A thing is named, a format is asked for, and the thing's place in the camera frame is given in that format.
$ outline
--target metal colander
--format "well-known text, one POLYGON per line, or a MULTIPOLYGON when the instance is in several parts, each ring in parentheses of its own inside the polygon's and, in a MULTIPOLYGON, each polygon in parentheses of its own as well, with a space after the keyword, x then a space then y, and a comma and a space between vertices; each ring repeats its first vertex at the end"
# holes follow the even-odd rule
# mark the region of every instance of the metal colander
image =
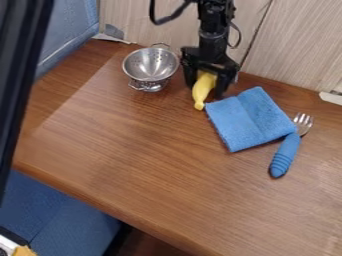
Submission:
POLYGON ((164 48, 143 48, 129 54, 122 68, 131 78, 129 86, 136 90, 157 92, 163 89, 176 72, 179 60, 164 48))

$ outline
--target blue spoon handle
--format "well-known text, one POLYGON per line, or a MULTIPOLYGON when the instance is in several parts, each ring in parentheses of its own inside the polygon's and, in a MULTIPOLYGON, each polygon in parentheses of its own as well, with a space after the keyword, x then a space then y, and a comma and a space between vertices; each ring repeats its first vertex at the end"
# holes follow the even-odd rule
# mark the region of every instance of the blue spoon handle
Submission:
POLYGON ((271 163, 270 173, 273 178, 279 178, 288 171, 300 143, 301 138, 297 133, 291 133, 286 136, 271 163))

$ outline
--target blue towel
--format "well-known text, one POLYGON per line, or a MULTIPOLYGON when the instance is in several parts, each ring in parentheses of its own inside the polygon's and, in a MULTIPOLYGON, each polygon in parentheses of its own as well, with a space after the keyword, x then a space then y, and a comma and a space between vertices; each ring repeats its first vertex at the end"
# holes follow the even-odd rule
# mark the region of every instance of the blue towel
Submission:
POLYGON ((205 109, 231 152, 254 147, 296 131, 295 125, 261 88, 207 103, 205 109))

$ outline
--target yellow banana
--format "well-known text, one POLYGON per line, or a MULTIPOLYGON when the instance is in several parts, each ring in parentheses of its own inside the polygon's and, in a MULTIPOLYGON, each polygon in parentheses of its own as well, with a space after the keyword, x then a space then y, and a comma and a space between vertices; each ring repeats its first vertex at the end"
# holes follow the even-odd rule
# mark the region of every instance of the yellow banana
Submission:
POLYGON ((208 97, 209 92, 215 88, 216 75, 201 72, 198 80, 192 87, 192 98, 195 101, 195 109, 202 110, 204 108, 204 101, 208 97))

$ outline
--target beige wall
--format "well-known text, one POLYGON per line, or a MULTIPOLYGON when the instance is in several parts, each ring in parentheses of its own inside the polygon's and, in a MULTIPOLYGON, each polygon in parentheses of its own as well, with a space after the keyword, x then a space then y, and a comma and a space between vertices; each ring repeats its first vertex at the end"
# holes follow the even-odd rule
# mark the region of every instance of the beige wall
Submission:
MULTIPOLYGON (((156 27, 149 21, 149 0, 100 0, 100 23, 113 24, 125 39, 142 45, 165 42, 178 50, 198 41, 196 6, 179 19, 156 27)), ((183 0, 157 0, 158 17, 183 0)), ((235 23, 243 32, 239 49, 229 55, 240 62, 247 54, 262 17, 265 20, 242 68, 313 90, 330 91, 342 84, 341 0, 236 0, 235 23)))

